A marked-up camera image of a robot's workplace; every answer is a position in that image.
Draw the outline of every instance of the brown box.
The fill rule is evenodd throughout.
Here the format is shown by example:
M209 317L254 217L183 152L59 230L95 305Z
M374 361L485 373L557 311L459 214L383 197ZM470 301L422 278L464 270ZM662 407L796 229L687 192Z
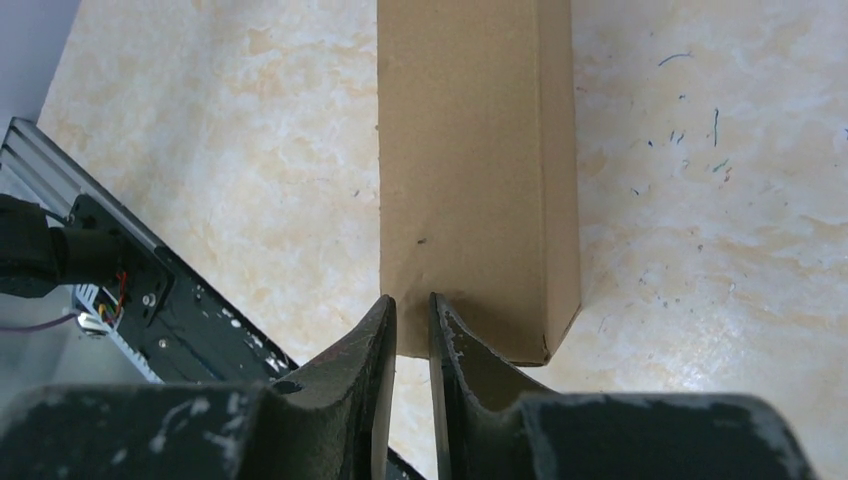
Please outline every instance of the brown box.
M568 0L378 0L381 265L398 350L444 293L510 360L580 304Z

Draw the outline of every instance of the countertop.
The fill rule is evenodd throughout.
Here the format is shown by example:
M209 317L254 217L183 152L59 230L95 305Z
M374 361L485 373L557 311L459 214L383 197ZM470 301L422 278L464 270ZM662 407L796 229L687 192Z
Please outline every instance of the countertop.
M529 373L752 393L848 477L848 4L572 5L584 309ZM39 126L303 362L379 294L376 40L373 0L83 0Z

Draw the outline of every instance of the marble surface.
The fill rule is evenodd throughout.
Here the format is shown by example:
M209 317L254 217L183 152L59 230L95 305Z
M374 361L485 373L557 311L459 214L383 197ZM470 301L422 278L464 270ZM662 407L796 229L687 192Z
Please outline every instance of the marble surface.
M84 0L39 122L301 362L379 293L375 12ZM848 477L848 4L573 17L584 311L529 372L753 393ZM435 478L429 397L400 359L391 443Z

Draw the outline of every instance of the black cable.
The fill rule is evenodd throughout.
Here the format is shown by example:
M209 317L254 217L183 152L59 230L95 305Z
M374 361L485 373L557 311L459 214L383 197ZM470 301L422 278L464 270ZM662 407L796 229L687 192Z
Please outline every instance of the black cable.
M56 320L51 320L49 322L40 323L38 325L32 325L29 327L0 327L0 333L32 333L32 332L40 332L42 330L47 330L48 328L55 327L57 325L61 325L68 320L72 320L79 315L78 313L69 313L65 316L59 317Z
M57 222L61 223L62 225L66 226L66 227L68 225L70 225L70 223L68 223L68 219L59 215L58 213L51 212L50 210L47 210L46 208L42 208L41 211L43 211L44 214L47 215L48 217L52 218L53 220L56 220Z

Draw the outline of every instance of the gray floor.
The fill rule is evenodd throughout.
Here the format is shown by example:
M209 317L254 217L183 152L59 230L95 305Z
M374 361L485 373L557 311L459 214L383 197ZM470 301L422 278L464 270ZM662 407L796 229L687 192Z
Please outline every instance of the gray floor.
M2 166L0 193L38 201ZM66 287L40 299L0 294L0 325L26 326L58 318L70 298ZM19 393L41 385L144 381L110 339L89 338L73 321L36 333L0 333L0 410Z

